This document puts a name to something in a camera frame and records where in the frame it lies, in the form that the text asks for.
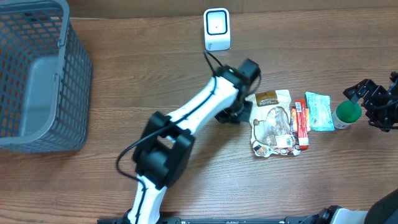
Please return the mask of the red white snack packet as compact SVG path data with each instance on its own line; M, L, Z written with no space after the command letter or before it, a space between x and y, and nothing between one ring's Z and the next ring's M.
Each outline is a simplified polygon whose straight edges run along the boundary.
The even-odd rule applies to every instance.
M246 100L252 103L249 124L251 146L256 156L297 156L300 154L297 138L291 130L288 90L271 90L251 94Z

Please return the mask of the green lid jar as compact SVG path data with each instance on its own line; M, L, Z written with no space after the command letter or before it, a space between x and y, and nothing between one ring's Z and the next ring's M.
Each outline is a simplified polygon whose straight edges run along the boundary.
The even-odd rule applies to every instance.
M362 115L362 109L359 104L354 104L347 100L342 102L332 114L334 127L337 129L346 129Z

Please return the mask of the teal snack packet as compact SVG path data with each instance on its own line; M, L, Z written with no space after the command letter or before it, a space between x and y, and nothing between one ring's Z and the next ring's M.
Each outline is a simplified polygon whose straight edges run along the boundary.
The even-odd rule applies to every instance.
M305 93L310 113L310 127L314 131L334 131L330 109L331 98L307 91Z

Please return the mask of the orange juice carton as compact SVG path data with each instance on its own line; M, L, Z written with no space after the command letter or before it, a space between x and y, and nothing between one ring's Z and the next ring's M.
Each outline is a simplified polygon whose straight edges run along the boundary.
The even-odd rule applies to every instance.
M297 133L298 131L298 124L297 124L297 112L295 108L291 109L291 130L293 133ZM310 111L308 108L305 108L305 117L306 117L306 123L307 123L307 131L310 132L311 131L311 127L310 127Z

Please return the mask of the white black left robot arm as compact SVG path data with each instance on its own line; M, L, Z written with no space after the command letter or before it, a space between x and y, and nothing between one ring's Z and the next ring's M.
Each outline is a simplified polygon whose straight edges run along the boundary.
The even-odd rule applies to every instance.
M148 120L134 150L137 192L121 223L157 223L165 192L184 172L197 133L212 119L220 123L247 123L252 103L250 87L261 76L259 65L246 59L239 68L222 65L212 70L209 83L181 108Z

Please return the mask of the red stick snack packet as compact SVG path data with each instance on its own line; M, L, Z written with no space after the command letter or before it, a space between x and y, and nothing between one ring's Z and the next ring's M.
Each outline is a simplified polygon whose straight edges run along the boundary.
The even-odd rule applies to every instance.
M309 148L309 138L307 129L307 110L304 100L295 101L296 119L297 119L297 136L300 150Z

